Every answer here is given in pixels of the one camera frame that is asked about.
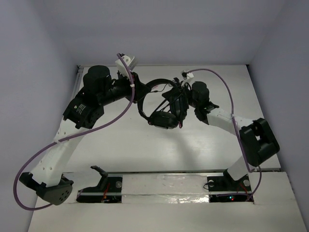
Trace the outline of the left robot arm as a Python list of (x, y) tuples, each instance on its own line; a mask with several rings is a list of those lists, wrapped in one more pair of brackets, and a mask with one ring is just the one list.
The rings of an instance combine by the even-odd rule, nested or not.
[[(73, 181), (64, 175), (64, 169), (81, 140), (89, 133), (101, 130), (119, 120), (151, 88), (140, 81), (137, 73), (121, 67), (118, 78), (111, 77), (110, 69), (96, 65), (88, 69), (83, 77), (83, 87), (67, 106), (59, 129), (51, 144), (37, 152), (28, 162), (44, 154), (39, 163), (30, 171), (21, 168), (14, 180), (14, 198), (24, 209), (17, 195), (17, 183), (35, 191), (46, 201), (47, 206), (60, 205), (72, 192)], [(96, 121), (103, 116), (104, 106), (126, 98), (129, 103), (122, 113), (110, 122), (95, 127)]]

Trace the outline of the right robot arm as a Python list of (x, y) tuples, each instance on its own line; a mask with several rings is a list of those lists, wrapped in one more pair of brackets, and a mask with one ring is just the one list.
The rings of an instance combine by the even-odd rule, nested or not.
[(225, 111), (210, 101), (207, 85), (194, 82), (191, 86), (183, 84), (188, 104), (194, 108), (197, 119), (209, 126), (218, 127), (236, 136), (242, 155), (224, 171), (223, 185), (234, 190), (240, 185), (240, 179), (253, 172), (266, 160), (277, 154), (280, 145), (264, 118), (247, 119)]

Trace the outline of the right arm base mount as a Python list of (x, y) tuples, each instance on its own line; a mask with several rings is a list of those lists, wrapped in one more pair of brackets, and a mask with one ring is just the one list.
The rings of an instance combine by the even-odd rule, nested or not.
[(253, 202), (248, 175), (234, 181), (225, 176), (208, 176), (203, 188), (209, 193), (210, 203)]

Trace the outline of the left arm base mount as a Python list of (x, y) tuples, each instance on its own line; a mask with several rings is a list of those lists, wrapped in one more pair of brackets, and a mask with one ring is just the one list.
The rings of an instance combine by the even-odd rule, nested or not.
[(123, 176), (109, 176), (98, 166), (91, 166), (91, 169), (100, 174), (100, 180), (94, 187), (79, 190), (76, 201), (78, 203), (121, 203)]

